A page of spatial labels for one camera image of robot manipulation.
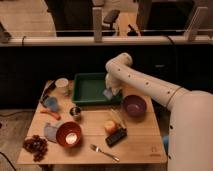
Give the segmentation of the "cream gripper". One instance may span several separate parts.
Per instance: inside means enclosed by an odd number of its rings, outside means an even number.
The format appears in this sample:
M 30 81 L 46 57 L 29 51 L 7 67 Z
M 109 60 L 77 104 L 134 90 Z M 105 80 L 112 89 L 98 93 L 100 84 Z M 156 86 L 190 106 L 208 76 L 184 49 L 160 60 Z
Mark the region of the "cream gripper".
M 116 96 L 121 90 L 121 81 L 111 74 L 107 74 L 105 77 L 106 89 L 112 93 L 113 96 Z

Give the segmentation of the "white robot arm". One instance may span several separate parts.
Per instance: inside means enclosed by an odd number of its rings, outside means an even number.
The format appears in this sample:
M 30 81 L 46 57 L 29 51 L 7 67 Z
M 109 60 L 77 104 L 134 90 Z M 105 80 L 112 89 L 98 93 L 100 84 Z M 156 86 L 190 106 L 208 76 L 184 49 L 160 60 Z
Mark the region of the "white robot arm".
M 167 171 L 213 171 L 213 94 L 138 72 L 132 63 L 128 53 L 110 59 L 106 87 L 116 95 L 124 82 L 171 112 Z

